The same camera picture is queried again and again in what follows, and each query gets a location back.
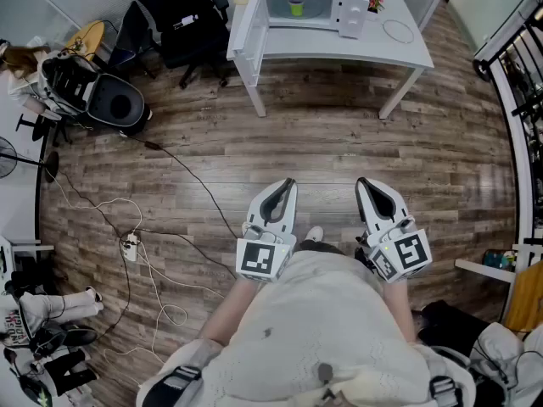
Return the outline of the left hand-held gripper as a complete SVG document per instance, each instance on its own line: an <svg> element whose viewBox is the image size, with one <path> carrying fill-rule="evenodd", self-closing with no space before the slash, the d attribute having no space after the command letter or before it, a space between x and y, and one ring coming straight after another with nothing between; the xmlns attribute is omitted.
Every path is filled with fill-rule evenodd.
<svg viewBox="0 0 543 407"><path fill-rule="evenodd" d="M235 268L239 277L257 282L279 279L297 242L296 236L291 234L297 197L296 181L285 178L253 198L248 222L242 225L243 236L237 240Z"/></svg>

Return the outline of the white microwave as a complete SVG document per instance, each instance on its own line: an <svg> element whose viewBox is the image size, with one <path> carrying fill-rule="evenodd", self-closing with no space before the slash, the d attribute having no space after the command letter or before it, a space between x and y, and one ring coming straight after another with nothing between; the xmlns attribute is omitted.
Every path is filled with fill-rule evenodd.
<svg viewBox="0 0 543 407"><path fill-rule="evenodd" d="M229 52L241 64L246 82L254 86L268 36L273 31L331 31L357 39L367 17L368 3L369 0L305 0L303 15L293 17L288 0L249 0L238 24L232 28Z"/></svg>

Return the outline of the person's left forearm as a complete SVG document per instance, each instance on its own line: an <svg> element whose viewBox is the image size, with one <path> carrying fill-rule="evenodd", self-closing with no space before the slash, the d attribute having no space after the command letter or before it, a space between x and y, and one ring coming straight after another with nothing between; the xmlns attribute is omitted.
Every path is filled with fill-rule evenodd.
<svg viewBox="0 0 543 407"><path fill-rule="evenodd" d="M254 300L258 289L258 282L243 278L237 279L221 304L203 325L199 338L209 339L221 346L227 346Z"/></svg>

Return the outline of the white shelf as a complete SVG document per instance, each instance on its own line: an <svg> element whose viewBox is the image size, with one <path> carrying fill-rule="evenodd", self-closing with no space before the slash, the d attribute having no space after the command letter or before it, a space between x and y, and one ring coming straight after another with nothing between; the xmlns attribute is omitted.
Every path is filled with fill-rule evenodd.
<svg viewBox="0 0 543 407"><path fill-rule="evenodd" d="M456 259L454 263L454 266L456 268L468 270L473 273L487 276L489 278L509 284L509 290L507 294L507 300L504 303L503 314L505 314L509 310L517 280L520 275L523 274L530 267L532 257L543 256L543 239L525 238L523 243L513 244L512 250L517 252L516 265L513 271L493 268L487 265L467 261L465 259Z"/></svg>

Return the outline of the teal item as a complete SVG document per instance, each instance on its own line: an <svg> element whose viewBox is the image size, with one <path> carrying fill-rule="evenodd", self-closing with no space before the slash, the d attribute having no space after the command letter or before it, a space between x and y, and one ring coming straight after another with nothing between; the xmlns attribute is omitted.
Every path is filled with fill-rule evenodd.
<svg viewBox="0 0 543 407"><path fill-rule="evenodd" d="M517 253L514 250L488 249L484 253L483 265L500 270L514 271Z"/></svg>

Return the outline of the black bag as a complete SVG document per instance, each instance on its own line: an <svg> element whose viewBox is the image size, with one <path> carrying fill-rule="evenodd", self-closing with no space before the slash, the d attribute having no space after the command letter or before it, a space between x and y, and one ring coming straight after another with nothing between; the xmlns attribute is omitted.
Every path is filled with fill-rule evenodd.
<svg viewBox="0 0 543 407"><path fill-rule="evenodd" d="M490 325L443 300L426 305L421 315L425 326L417 335L423 343L451 348L465 356L471 354L477 338Z"/></svg>

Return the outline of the white table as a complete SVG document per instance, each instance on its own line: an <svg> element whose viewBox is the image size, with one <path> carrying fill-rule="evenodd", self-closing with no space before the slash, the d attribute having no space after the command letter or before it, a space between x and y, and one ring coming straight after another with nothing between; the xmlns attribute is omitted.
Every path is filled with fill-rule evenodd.
<svg viewBox="0 0 543 407"><path fill-rule="evenodd" d="M307 31L306 33L273 31L268 36L261 63L265 59L341 59L405 67L407 72L404 79L398 83L394 92L378 112L379 119L385 120L418 77L425 70L431 70L434 64L422 33L405 1L383 0L383 5L384 10L378 14L367 10L361 36L357 39L341 37L331 31ZM244 7L245 5L239 5L235 8L232 28L238 24L244 13ZM413 43L399 43L387 36L382 27L382 22L385 20L399 20L407 24L414 32ZM264 117L266 109L257 89L260 75L256 85L251 86L246 82L246 76L241 71L241 64L231 57L229 43L227 59L235 63L256 113L260 117Z"/></svg>

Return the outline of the black metal railing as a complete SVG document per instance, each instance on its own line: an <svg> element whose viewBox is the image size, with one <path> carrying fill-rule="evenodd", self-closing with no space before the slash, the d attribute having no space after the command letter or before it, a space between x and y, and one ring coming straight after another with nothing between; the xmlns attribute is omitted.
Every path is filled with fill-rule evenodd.
<svg viewBox="0 0 543 407"><path fill-rule="evenodd" d="M543 245L543 3L488 59L477 75L498 93L512 147L520 243Z"/></svg>

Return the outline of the wooden board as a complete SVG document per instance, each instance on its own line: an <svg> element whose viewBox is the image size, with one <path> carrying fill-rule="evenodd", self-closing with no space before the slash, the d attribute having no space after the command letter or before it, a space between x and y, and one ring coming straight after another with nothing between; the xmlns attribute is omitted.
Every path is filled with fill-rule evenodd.
<svg viewBox="0 0 543 407"><path fill-rule="evenodd" d="M543 260L516 276L506 327L531 332L543 323Z"/></svg>

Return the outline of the clear round plate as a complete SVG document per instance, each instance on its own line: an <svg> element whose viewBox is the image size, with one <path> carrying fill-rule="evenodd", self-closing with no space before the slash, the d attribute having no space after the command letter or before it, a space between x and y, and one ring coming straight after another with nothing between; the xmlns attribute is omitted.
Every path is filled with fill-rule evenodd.
<svg viewBox="0 0 543 407"><path fill-rule="evenodd" d="M384 33L396 42L410 44L414 41L414 32L405 23L399 20L385 20L382 22Z"/></svg>

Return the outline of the white bag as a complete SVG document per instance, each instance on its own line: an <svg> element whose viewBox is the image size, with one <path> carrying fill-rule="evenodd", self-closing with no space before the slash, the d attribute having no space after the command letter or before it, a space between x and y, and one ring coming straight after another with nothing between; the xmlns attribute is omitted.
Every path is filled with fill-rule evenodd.
<svg viewBox="0 0 543 407"><path fill-rule="evenodd" d="M543 323L525 339L490 324L470 360L477 377L475 407L543 407Z"/></svg>

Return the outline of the black office chair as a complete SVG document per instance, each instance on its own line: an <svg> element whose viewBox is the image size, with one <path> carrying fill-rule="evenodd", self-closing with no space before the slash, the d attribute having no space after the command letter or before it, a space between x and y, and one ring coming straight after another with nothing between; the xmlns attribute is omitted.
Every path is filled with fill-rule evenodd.
<svg viewBox="0 0 543 407"><path fill-rule="evenodd" d="M226 61L229 40L228 0L137 1L148 10L160 33L159 54L166 68L188 68L179 81L180 88L187 87L189 76L203 64L211 67L221 86L227 85L221 64ZM191 14L197 14L199 19L181 29L172 28Z"/></svg>

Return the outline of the black open case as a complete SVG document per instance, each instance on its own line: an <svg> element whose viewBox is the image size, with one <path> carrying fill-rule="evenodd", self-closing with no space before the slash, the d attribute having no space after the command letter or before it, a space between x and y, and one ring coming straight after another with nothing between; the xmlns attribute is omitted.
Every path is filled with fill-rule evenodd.
<svg viewBox="0 0 543 407"><path fill-rule="evenodd" d="M93 120L126 136L138 134L153 116L137 88L81 55L50 53L40 75L46 98L60 114Z"/></svg>

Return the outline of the black floor fan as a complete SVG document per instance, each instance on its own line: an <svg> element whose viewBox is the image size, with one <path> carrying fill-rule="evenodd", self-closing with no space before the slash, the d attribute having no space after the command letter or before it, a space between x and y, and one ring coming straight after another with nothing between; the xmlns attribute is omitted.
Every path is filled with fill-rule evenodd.
<svg viewBox="0 0 543 407"><path fill-rule="evenodd" d="M35 161L19 155L11 142L0 137L0 179L9 176L19 163L43 168L47 182L53 182L59 172L59 155L56 151L51 152L45 161Z"/></svg>

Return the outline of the round yellow table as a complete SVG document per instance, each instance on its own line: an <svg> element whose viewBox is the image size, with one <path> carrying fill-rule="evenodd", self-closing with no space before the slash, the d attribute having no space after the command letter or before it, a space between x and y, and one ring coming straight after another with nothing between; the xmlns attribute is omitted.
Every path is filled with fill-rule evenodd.
<svg viewBox="0 0 543 407"><path fill-rule="evenodd" d="M93 21L76 32L65 47L72 53L92 61L104 38L105 24L102 20Z"/></svg>

